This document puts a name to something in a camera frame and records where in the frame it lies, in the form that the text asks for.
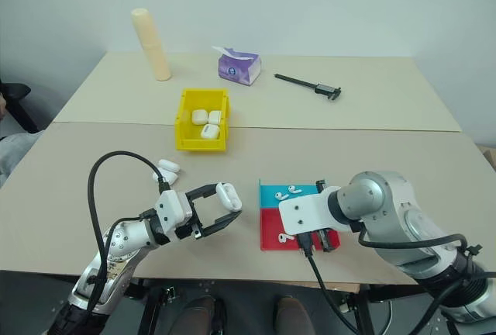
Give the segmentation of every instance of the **wooden tabletop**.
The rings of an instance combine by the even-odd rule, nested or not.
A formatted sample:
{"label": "wooden tabletop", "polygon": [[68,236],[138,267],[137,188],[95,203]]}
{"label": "wooden tabletop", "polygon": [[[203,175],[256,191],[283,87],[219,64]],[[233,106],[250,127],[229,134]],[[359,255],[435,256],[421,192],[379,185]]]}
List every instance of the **wooden tabletop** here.
{"label": "wooden tabletop", "polygon": [[[365,170],[393,170],[409,179],[422,211],[447,233],[464,233],[484,247],[477,260],[496,269],[496,174],[462,133],[364,130],[231,129],[226,153],[174,149],[174,128],[161,125],[53,123],[0,189],[0,269],[79,275],[97,247],[86,199],[93,163],[111,150],[131,150],[153,162],[176,161],[176,190],[217,181],[236,186],[243,214],[225,230],[153,251],[137,268],[149,278],[315,281],[297,251],[261,251],[258,181],[266,184],[344,185]],[[102,228],[137,216],[157,200],[150,170],[127,157],[98,173]],[[205,223],[220,214],[218,200],[195,205]],[[398,269],[341,233],[342,246],[315,259],[325,281],[412,283]]]}
{"label": "wooden tabletop", "polygon": [[[218,58],[170,54],[173,77],[155,81],[141,52],[107,53],[55,121],[173,125],[183,88],[227,88],[231,127],[460,131],[411,58],[262,55],[250,87],[219,78]],[[343,92],[329,101],[275,73]]]}

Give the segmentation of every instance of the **beige cylinder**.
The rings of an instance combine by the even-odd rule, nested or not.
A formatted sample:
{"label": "beige cylinder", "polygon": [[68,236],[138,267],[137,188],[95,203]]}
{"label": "beige cylinder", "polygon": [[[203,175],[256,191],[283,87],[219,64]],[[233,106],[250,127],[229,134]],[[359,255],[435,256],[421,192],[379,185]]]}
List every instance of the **beige cylinder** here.
{"label": "beige cylinder", "polygon": [[160,42],[152,15],[148,12],[148,9],[137,8],[131,11],[131,18],[133,19],[136,34],[141,42],[141,47],[143,47],[146,58],[152,67],[155,79],[166,81],[172,74],[169,70],[164,51],[162,50],[162,43]]}

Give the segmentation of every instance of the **black chair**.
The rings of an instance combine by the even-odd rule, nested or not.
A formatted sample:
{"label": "black chair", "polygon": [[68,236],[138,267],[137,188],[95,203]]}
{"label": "black chair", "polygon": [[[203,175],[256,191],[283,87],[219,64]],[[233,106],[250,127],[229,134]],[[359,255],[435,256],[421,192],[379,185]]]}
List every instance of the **black chair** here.
{"label": "black chair", "polygon": [[38,130],[36,124],[20,104],[20,101],[31,92],[31,88],[20,83],[2,83],[0,80],[0,92],[7,101],[7,111],[10,112],[10,115],[14,117],[17,123],[26,132],[39,132],[40,130]]}

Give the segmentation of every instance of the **tissue box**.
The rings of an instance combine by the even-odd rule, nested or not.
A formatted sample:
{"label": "tissue box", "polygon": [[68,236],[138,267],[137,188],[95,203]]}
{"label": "tissue box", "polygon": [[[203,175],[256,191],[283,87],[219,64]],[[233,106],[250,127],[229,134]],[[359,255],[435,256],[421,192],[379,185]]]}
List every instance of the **tissue box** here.
{"label": "tissue box", "polygon": [[260,56],[236,52],[232,48],[225,48],[225,50],[226,52],[219,58],[219,77],[242,85],[251,85],[262,68]]}

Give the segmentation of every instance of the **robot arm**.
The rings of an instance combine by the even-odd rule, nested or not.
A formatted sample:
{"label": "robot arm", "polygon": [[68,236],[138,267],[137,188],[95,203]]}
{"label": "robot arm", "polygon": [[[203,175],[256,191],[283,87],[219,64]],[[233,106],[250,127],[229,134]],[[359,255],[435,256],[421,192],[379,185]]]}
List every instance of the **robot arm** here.
{"label": "robot arm", "polygon": [[[213,225],[203,228],[193,201],[217,194],[229,213]],[[88,313],[87,307],[95,287],[100,268],[100,255],[86,267],[73,287],[66,305],[57,314],[48,335],[99,334],[129,286],[139,262],[151,250],[169,242],[190,236],[206,237],[228,226],[241,213],[241,201],[231,184],[211,184],[190,192],[166,190],[160,194],[156,205],[140,218],[123,221],[104,240],[112,238],[107,257],[105,286],[97,304]]]}
{"label": "robot arm", "polygon": [[[411,184],[395,172],[363,172],[337,191],[325,188],[317,195],[285,200],[279,210],[288,234],[327,228],[360,231],[361,244],[375,247],[383,259],[415,279],[433,297],[459,278],[483,272],[464,254],[466,245],[456,248],[445,242],[415,247],[419,241],[446,234],[422,213]],[[363,239],[366,232],[368,240]],[[412,247],[399,249],[400,243],[411,243]],[[491,279],[461,285],[443,300],[442,311],[458,323],[494,317],[496,285]]]}

